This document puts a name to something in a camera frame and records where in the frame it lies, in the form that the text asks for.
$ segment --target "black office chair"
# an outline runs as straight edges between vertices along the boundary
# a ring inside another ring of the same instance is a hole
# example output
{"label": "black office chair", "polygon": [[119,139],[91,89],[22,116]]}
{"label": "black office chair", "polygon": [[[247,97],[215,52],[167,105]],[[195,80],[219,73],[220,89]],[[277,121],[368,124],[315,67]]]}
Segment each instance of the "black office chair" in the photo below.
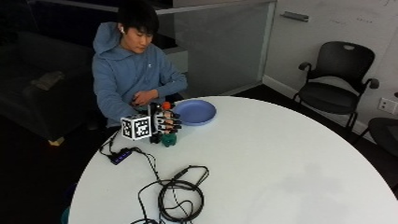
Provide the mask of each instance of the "black office chair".
{"label": "black office chair", "polygon": [[[376,144],[392,155],[398,157],[398,119],[372,119],[368,129],[361,133],[353,144],[360,141],[368,132],[371,132]],[[392,190],[393,192],[398,190],[398,184]]]}
{"label": "black office chair", "polygon": [[[299,103],[307,103],[313,108],[339,115],[351,115],[347,129],[348,136],[356,123],[359,113],[357,106],[361,96],[371,85],[372,89],[379,88],[379,80],[363,79],[368,73],[375,60],[375,53],[371,49],[353,43],[333,41],[323,45],[317,65],[313,69],[311,63],[303,63],[300,70],[308,70],[307,83],[299,93]],[[339,77],[345,80],[356,92],[348,91],[332,84],[317,82],[313,79],[320,77]]]}

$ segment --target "man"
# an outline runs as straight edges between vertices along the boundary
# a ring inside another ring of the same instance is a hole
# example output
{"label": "man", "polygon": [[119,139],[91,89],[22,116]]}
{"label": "man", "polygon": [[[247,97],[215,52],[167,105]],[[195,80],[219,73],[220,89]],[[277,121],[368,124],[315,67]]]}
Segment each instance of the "man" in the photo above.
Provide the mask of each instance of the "man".
{"label": "man", "polygon": [[164,102],[187,88],[187,78],[151,42],[160,21],[143,0],[124,0],[119,22],[102,23],[94,42],[95,93],[107,127],[138,113],[135,106]]}

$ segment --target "blue plate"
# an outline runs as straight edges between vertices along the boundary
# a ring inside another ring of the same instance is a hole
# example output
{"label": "blue plate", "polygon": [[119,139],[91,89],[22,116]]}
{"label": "blue plate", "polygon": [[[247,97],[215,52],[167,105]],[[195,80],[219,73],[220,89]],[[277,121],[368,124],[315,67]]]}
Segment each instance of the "blue plate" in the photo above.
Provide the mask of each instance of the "blue plate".
{"label": "blue plate", "polygon": [[188,126],[200,126],[212,121],[216,115],[215,106],[203,100],[187,100],[174,108],[176,114],[180,114],[182,123]]}

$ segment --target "black couch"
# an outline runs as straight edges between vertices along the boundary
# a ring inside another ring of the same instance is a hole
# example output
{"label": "black couch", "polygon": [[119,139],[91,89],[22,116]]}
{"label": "black couch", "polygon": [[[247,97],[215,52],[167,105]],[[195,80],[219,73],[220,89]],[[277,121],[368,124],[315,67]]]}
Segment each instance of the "black couch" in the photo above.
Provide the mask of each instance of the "black couch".
{"label": "black couch", "polygon": [[28,32],[0,46],[0,115],[60,144],[95,104],[94,50]]}

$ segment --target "white round table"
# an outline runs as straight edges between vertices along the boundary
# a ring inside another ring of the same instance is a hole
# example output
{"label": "white round table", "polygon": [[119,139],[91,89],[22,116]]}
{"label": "white round table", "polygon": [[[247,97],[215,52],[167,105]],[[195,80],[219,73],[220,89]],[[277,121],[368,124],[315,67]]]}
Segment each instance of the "white round table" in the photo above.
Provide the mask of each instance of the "white round table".
{"label": "white round table", "polygon": [[[279,105],[227,96],[202,99],[216,106],[218,115],[204,126],[183,126],[174,147],[120,135],[112,147],[151,153],[162,179],[188,165],[210,168],[199,186],[204,208],[194,223],[398,223],[398,202],[384,178],[333,131]],[[68,223],[126,224],[143,218],[139,191],[154,181],[144,155],[135,152],[114,165],[96,153],[76,188]],[[148,217],[156,220],[160,189],[143,192]]]}

